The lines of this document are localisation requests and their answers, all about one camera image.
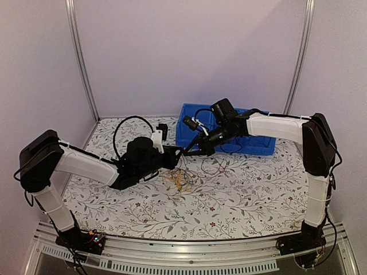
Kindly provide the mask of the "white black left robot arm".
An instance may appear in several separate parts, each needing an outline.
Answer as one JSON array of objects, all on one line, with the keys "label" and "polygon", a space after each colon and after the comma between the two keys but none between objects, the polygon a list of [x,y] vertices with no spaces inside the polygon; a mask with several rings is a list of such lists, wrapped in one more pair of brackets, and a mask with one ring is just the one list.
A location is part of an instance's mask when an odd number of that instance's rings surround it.
[{"label": "white black left robot arm", "polygon": [[159,170],[174,169],[183,153],[177,146],[165,146],[160,130],[151,137],[136,137],[128,142],[127,151],[117,159],[107,160],[59,139],[54,130],[47,130],[19,154],[19,169],[13,177],[36,199],[56,229],[72,248],[85,244],[85,236],[71,211],[66,207],[50,178],[54,172],[66,172],[92,179],[116,190],[125,190],[148,181]]}]

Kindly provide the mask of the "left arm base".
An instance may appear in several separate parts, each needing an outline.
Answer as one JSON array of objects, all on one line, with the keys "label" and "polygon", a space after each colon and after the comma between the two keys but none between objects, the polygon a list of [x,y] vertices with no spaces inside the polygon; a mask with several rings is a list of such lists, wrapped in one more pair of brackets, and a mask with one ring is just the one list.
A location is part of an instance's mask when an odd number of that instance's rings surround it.
[{"label": "left arm base", "polygon": [[58,232],[56,244],[90,254],[101,255],[106,243],[106,234],[97,232],[96,229],[81,231],[70,229],[65,232]]}]

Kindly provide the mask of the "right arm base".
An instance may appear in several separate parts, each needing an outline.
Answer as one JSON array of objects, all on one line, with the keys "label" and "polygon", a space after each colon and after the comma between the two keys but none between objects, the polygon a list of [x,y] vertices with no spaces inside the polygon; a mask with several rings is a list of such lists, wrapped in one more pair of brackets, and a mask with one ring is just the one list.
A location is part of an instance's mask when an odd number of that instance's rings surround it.
[{"label": "right arm base", "polygon": [[318,227],[310,226],[303,221],[300,233],[279,237],[275,247],[282,256],[303,252],[295,257],[296,264],[304,269],[313,268],[323,254],[323,247],[326,245],[323,234],[325,223],[326,218]]}]

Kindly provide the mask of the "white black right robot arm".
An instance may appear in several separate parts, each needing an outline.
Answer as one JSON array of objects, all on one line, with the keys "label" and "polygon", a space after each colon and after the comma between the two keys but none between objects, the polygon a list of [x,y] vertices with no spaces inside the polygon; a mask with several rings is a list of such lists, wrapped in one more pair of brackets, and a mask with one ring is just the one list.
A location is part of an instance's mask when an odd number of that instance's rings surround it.
[{"label": "white black right robot arm", "polygon": [[217,127],[208,130],[196,116],[184,116],[182,122],[198,135],[184,150],[185,155],[211,156],[215,148],[234,138],[264,136],[284,139],[302,148],[302,163],[309,184],[307,210],[302,227],[304,232],[296,238],[302,250],[308,250],[318,242],[314,228],[322,227],[331,191],[335,189],[334,169],[342,163],[336,141],[325,116],[291,116],[264,112],[256,108],[239,113],[227,98],[208,108]]}]

